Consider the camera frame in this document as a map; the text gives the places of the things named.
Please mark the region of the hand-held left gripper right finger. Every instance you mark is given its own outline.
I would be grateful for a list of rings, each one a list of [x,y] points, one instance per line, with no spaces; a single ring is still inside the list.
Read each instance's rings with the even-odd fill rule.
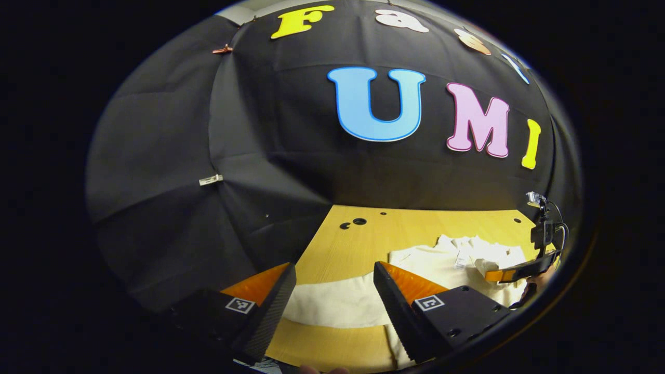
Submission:
[[[511,310],[469,286],[447,288],[376,261],[375,288],[409,359],[444,357],[479,339]]]

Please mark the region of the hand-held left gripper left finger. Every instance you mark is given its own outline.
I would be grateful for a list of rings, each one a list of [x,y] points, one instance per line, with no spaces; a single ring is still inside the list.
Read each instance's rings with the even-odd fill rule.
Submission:
[[[245,364],[263,360],[295,284],[287,262],[208,293],[206,346]]]

